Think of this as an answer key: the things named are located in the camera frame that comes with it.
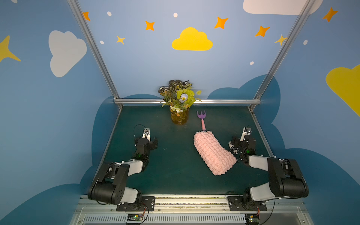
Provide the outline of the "front aluminium rail base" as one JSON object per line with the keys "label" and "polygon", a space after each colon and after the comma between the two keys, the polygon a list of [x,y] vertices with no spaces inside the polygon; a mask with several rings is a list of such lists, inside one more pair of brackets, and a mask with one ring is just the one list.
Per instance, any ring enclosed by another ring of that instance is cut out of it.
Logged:
{"label": "front aluminium rail base", "polygon": [[[267,211],[230,211],[228,195],[155,195],[154,211],[116,211],[81,196],[72,225],[245,225],[246,214],[258,214],[261,225],[312,225],[305,203],[300,199],[266,202]],[[126,222],[128,214],[144,216],[141,223]]]}

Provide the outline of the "purple pink toy rake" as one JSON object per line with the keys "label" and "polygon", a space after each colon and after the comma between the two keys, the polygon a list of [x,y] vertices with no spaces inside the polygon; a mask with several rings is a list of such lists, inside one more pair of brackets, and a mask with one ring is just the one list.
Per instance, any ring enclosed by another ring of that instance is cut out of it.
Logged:
{"label": "purple pink toy rake", "polygon": [[204,119],[206,118],[206,111],[197,111],[196,112],[197,117],[201,120],[201,125],[202,125],[202,131],[206,131],[206,126],[205,126],[205,122]]}

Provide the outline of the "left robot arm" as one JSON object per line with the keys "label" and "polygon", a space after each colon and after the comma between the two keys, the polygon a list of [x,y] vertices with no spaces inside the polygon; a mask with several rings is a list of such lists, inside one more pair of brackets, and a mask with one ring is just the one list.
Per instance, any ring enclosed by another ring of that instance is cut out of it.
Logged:
{"label": "left robot arm", "polygon": [[150,152],[158,148],[158,139],[135,140],[136,151],[129,161],[103,163],[88,189],[90,200],[109,204],[142,205],[139,190],[126,186],[128,177],[143,172],[149,164]]}

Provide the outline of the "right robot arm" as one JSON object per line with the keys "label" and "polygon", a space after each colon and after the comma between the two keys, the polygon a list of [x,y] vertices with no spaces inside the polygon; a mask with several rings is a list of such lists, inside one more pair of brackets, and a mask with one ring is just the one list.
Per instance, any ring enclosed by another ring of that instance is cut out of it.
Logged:
{"label": "right robot arm", "polygon": [[298,199],[309,194],[301,169],[294,159],[265,157],[256,154],[257,142],[251,135],[232,137],[229,147],[249,167],[268,173],[268,182],[244,191],[242,203],[264,203],[280,198]]}

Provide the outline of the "left controller board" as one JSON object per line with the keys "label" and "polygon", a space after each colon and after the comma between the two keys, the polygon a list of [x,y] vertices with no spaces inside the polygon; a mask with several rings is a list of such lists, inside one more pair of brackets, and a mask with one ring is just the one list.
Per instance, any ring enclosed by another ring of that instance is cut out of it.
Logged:
{"label": "left controller board", "polygon": [[128,214],[126,218],[126,222],[135,222],[135,223],[141,223],[144,220],[144,216],[140,214]]}

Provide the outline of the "controller board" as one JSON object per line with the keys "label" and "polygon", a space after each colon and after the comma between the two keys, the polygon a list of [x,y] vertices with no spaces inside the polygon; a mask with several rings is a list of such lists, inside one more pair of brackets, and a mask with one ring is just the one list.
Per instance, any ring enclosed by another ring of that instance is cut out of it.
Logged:
{"label": "controller board", "polygon": [[135,222],[135,223],[141,223],[144,220],[144,216],[140,214],[128,214],[126,218],[126,222]]}
{"label": "controller board", "polygon": [[247,225],[258,225],[260,223],[258,214],[246,214],[245,220]]}

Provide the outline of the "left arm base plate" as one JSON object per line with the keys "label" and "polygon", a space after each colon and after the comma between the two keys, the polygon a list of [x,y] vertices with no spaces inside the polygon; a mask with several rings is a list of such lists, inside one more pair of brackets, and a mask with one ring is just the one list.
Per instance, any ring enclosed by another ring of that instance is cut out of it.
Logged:
{"label": "left arm base plate", "polygon": [[134,203],[119,203],[117,205],[117,212],[153,212],[155,207],[154,196],[143,196],[137,199]]}

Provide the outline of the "right controller board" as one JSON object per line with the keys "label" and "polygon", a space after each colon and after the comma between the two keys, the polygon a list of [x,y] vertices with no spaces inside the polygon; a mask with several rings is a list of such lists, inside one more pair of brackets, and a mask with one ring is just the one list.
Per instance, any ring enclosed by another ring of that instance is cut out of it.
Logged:
{"label": "right controller board", "polygon": [[247,225],[258,225],[260,223],[258,214],[246,214],[245,220]]}

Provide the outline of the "pink fluffy zipper bag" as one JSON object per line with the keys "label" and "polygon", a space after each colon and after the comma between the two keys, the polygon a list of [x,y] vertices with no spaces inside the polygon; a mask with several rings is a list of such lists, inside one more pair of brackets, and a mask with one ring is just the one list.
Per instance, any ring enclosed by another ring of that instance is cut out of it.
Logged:
{"label": "pink fluffy zipper bag", "polygon": [[214,175],[223,175],[237,162],[235,156],[223,148],[211,131],[194,135],[194,146]]}

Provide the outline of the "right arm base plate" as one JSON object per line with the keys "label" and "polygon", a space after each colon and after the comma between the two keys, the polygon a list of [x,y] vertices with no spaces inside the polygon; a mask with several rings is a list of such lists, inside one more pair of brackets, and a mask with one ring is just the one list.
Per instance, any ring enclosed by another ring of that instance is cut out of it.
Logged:
{"label": "right arm base plate", "polygon": [[253,201],[251,198],[243,198],[242,196],[228,196],[227,197],[229,209],[232,212],[241,211],[267,211],[265,202]]}

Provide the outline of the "artificial flowers in vase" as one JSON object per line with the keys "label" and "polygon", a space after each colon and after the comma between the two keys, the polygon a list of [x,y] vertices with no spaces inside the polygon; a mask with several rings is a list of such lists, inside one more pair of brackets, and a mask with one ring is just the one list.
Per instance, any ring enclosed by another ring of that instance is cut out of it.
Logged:
{"label": "artificial flowers in vase", "polygon": [[192,83],[182,80],[170,80],[167,86],[161,86],[158,93],[163,97],[162,107],[170,108],[171,120],[175,125],[184,125],[188,120],[189,109],[195,102],[200,102],[198,97],[202,91],[194,92]]}

